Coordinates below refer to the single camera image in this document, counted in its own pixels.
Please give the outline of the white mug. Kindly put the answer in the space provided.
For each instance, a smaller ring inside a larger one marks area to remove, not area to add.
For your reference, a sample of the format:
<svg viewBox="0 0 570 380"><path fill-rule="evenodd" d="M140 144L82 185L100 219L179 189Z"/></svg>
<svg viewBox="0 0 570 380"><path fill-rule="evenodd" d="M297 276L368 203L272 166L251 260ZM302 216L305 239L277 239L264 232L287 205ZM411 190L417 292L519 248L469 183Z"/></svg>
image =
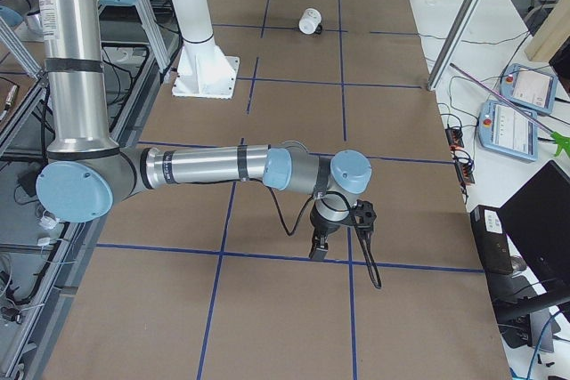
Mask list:
<svg viewBox="0 0 570 380"><path fill-rule="evenodd" d="M298 29L305 35L320 35L322 15L315 8L306 8L298 21Z"/></svg>

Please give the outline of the black computer box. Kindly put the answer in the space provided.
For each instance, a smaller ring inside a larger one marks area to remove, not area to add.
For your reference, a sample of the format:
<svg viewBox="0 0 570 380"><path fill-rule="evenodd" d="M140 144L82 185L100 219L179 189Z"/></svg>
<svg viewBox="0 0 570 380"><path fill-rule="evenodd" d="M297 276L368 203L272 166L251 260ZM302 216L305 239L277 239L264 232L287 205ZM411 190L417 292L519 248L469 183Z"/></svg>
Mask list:
<svg viewBox="0 0 570 380"><path fill-rule="evenodd" d="M476 206L470 212L470 223L478 256L486 273L512 276L526 270L524 259L509 251L508 235L496 207Z"/></svg>

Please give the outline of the lower teach pendant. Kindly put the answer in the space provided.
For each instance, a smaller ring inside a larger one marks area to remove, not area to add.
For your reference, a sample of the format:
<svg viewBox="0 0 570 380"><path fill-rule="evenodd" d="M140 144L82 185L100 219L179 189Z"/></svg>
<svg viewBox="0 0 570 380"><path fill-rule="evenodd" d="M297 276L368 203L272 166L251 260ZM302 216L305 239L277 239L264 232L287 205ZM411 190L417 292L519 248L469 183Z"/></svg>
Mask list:
<svg viewBox="0 0 570 380"><path fill-rule="evenodd" d="M538 127L498 101L486 101L479 114L478 138L490 151L526 162L538 159Z"/></svg>

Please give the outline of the teach pendant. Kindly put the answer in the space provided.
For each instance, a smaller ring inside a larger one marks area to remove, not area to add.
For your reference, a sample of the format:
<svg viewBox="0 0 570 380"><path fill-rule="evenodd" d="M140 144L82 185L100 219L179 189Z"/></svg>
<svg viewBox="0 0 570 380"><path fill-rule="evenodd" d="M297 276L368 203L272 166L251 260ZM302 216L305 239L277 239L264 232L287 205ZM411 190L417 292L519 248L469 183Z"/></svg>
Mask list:
<svg viewBox="0 0 570 380"><path fill-rule="evenodd" d="M498 101L486 101L479 114L478 138L490 151L526 162L538 159L538 127Z"/></svg>
<svg viewBox="0 0 570 380"><path fill-rule="evenodd" d="M500 94L518 106L546 116L553 111L557 88L555 75L513 63L501 78Z"/></svg>

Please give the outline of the thin metal rod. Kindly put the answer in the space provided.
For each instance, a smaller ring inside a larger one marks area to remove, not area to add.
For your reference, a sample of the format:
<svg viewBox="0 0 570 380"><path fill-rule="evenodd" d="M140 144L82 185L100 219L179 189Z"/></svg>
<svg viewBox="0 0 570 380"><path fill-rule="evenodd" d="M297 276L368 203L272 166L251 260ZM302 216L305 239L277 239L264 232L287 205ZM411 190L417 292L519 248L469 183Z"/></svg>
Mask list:
<svg viewBox="0 0 570 380"><path fill-rule="evenodd" d="M481 89L485 90L486 92L488 92L490 95L492 95L495 99L497 99L498 101L502 102L503 104L507 105L508 107L512 108L513 110L515 110L517 113L519 113L520 115L522 115L523 117L525 117L527 120L529 120L530 122L532 122L533 124L535 124L537 127L539 127L540 129L542 129L545 133L547 133L552 139L554 139L554 135L555 135L555 131L553 131L552 129L550 129L549 127L547 127L545 124L543 124L542 122L540 122L537 118L532 117L532 115L527 114L526 112L524 112L521 108L519 108L515 103L513 103L512 101L509 101L507 98L505 98L504 96L502 96L500 93L496 92L495 90L493 90L491 87L487 86L486 84L484 84L482 81L476 79L475 77L471 76L467 71L459 68L456 64L454 63L450 63L450 67L453 68L454 70L458 71L463 77L465 77L467 80L469 80L470 82L474 83L475 85L477 85L478 87L480 87Z"/></svg>

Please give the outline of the black monitor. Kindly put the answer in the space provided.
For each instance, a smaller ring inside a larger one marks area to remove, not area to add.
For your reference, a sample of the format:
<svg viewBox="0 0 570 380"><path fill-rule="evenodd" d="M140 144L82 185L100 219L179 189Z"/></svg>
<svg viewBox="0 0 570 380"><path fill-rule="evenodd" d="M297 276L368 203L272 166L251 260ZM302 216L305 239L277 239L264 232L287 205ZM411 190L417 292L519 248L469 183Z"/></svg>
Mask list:
<svg viewBox="0 0 570 380"><path fill-rule="evenodd" d="M569 307L569 175L551 160L499 209L503 229L547 289L511 305L499 304L502 323L535 311Z"/></svg>

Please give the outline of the upper teach pendant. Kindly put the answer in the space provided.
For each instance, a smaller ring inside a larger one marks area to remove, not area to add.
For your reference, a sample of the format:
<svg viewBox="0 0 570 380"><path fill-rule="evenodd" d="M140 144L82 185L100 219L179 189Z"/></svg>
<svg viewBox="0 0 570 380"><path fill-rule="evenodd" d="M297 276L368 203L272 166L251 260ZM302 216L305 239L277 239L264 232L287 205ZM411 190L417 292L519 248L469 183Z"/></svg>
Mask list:
<svg viewBox="0 0 570 380"><path fill-rule="evenodd" d="M555 75L513 63L501 78L500 94L518 106L546 116L553 111L557 88Z"/></svg>

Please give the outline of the green plastic clamp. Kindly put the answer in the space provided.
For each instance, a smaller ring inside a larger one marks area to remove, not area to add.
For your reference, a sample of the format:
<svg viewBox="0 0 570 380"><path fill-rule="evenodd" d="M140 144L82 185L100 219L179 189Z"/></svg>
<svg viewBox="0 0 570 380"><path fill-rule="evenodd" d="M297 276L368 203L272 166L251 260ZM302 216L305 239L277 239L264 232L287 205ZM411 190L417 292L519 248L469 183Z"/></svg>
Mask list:
<svg viewBox="0 0 570 380"><path fill-rule="evenodd" d="M555 157L560 156L562 153L565 153L568 157L570 157L570 137L564 136L561 133L553 132L550 135L550 138L556 144L556 152L554 154Z"/></svg>

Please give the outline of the wooden board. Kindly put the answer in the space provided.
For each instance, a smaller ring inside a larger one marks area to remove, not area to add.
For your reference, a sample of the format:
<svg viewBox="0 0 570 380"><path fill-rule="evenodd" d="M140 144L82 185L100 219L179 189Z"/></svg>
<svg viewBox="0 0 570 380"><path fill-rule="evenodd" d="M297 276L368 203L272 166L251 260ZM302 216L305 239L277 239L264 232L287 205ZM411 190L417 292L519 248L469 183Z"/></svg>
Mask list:
<svg viewBox="0 0 570 380"><path fill-rule="evenodd" d="M526 57L534 62L549 62L563 43L569 38L570 0L559 0L554 10L533 36L525 48Z"/></svg>

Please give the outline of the aluminium frame rail left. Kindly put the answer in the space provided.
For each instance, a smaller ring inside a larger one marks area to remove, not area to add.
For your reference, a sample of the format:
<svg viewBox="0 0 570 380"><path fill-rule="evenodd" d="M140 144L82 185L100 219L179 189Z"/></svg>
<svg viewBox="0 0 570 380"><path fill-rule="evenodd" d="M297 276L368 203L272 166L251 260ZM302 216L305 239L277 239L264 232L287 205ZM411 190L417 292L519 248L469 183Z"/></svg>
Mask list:
<svg viewBox="0 0 570 380"><path fill-rule="evenodd" d="M165 72L168 70L170 57L164 42L164 38L160 32L160 27L155 21L155 14L151 7L150 0L136 0L135 8L142 23L148 41L151 45L152 52L159 65L159 70Z"/></svg>

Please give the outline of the aluminium frame post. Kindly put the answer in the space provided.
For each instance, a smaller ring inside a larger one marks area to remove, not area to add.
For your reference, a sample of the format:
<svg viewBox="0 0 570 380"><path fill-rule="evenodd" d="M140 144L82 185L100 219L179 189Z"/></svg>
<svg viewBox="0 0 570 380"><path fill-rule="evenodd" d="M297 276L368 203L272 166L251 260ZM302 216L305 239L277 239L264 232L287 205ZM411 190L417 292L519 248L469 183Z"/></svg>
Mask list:
<svg viewBox="0 0 570 380"><path fill-rule="evenodd" d="M451 64L452 56L456 51L466 27L480 1L481 0L463 0L460 5L460 9L453 21L448 36L445 39L442 49L436 58L435 65L430 72L427 81L427 89L429 91L434 91L437 88L445 69Z"/></svg>

